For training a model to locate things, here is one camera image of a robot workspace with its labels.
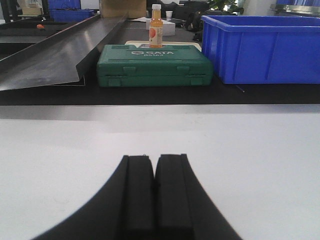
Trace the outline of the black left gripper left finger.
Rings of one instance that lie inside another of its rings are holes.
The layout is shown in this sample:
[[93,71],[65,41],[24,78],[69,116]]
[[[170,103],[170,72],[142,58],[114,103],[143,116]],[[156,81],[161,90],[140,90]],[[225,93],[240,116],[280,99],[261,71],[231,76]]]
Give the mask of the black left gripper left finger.
[[135,240],[155,229],[154,175],[148,156],[123,156],[101,189],[38,240]]

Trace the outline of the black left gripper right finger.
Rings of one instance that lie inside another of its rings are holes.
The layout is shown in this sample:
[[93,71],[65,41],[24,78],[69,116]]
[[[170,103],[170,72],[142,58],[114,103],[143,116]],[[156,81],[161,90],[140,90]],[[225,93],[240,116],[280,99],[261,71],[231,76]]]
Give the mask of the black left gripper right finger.
[[162,154],[156,166],[156,226],[162,240],[239,240],[210,199],[186,154]]

